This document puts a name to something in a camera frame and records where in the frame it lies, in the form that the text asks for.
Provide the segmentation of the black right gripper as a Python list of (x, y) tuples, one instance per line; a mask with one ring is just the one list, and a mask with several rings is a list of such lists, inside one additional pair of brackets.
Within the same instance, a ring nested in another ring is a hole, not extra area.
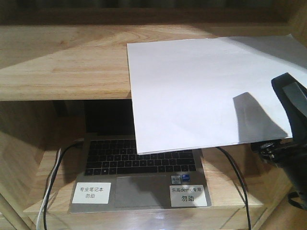
[(288, 194), (288, 203), (307, 209), (307, 89), (289, 73), (271, 81), (273, 90), (288, 117), (293, 140), (280, 139), (256, 142), (251, 149), (266, 163), (282, 168), (294, 186)]

